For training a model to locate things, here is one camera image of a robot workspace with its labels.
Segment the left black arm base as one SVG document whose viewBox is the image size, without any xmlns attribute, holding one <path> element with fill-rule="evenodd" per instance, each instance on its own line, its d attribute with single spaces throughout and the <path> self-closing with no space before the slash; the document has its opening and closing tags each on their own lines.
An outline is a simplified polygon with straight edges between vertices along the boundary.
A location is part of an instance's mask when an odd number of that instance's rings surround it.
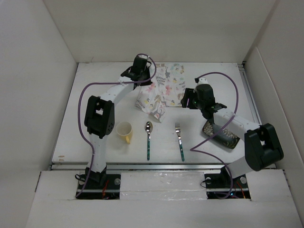
<svg viewBox="0 0 304 228">
<path fill-rule="evenodd" d="M 90 172 L 89 179 L 82 190 L 88 167 L 84 174 L 76 174 L 78 187 L 76 190 L 76 198 L 80 200 L 119 200 L 121 174 L 107 174 L 106 168 L 101 173 Z"/>
</svg>

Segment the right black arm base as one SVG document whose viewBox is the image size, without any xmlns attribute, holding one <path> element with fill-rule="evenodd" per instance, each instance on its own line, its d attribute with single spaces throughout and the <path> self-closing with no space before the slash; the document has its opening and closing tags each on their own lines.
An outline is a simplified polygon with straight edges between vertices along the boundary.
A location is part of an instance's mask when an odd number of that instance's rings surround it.
<svg viewBox="0 0 304 228">
<path fill-rule="evenodd" d="M 204 174 L 201 187 L 207 191 L 207 199 L 251 199 L 246 175 L 234 178 L 231 182 L 225 167 L 220 173 Z"/>
</svg>

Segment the floral animal print cloth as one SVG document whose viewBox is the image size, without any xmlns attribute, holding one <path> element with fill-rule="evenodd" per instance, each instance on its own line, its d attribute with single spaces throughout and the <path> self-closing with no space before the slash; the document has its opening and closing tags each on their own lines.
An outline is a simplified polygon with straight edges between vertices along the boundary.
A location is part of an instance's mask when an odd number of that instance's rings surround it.
<svg viewBox="0 0 304 228">
<path fill-rule="evenodd" d="M 167 107 L 181 107 L 184 96 L 185 70 L 178 63 L 157 64 L 151 85 L 142 86 L 135 107 L 163 122 Z"/>
</svg>

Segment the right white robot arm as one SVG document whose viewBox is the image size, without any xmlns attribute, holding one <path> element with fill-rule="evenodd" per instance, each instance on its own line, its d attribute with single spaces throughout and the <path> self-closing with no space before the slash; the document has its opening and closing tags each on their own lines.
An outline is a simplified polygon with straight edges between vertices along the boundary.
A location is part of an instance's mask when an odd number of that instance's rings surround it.
<svg viewBox="0 0 304 228">
<path fill-rule="evenodd" d="M 224 127 L 245 145 L 245 155 L 221 169 L 219 181 L 225 187 L 236 183 L 237 177 L 261 169 L 283 159 L 284 153 L 273 125 L 259 125 L 234 114 L 215 101 L 209 84 L 186 88 L 181 100 L 183 108 L 198 109 L 210 123 Z"/>
</svg>

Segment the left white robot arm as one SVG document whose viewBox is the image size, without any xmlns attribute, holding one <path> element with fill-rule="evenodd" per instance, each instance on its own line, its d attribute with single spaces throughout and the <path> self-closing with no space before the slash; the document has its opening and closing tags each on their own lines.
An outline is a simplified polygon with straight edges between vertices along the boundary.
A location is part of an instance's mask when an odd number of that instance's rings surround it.
<svg viewBox="0 0 304 228">
<path fill-rule="evenodd" d="M 154 61 L 147 54 L 136 55 L 132 66 L 123 71 L 117 82 L 101 96 L 91 96 L 87 102 L 84 125 L 89 133 L 89 145 L 92 148 L 92 159 L 88 163 L 85 174 L 90 184 L 101 188 L 106 182 L 106 140 L 114 129 L 114 107 L 129 92 L 138 86 L 152 83 L 150 66 Z"/>
</svg>

